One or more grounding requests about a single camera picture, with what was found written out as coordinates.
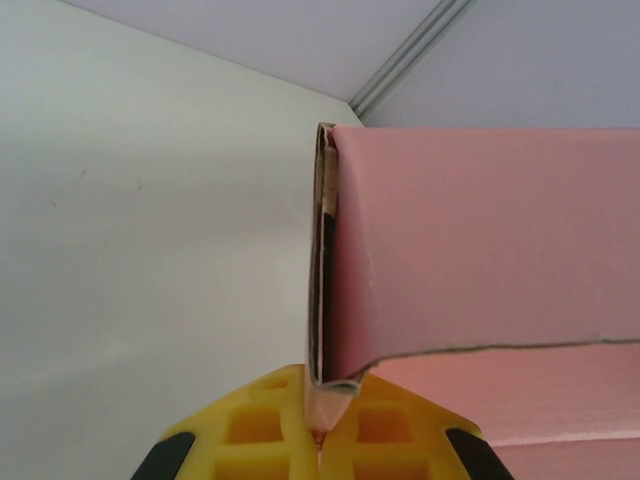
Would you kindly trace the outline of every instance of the corrugated cardboard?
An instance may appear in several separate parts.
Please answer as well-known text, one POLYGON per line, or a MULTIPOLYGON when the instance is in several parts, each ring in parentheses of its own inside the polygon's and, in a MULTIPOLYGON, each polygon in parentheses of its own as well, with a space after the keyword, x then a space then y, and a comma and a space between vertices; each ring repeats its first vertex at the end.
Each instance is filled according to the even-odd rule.
POLYGON ((321 125, 317 147, 315 430, 383 359, 640 339, 640 131, 321 125))

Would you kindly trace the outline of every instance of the white ceiling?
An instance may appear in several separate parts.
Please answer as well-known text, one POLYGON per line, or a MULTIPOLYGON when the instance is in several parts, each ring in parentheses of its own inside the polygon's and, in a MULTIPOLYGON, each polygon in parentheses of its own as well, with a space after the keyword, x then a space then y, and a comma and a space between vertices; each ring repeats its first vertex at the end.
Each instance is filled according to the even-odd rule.
POLYGON ((374 126, 640 126, 640 2, 481 0, 374 126))
POLYGON ((65 0, 349 101, 438 0, 65 0))

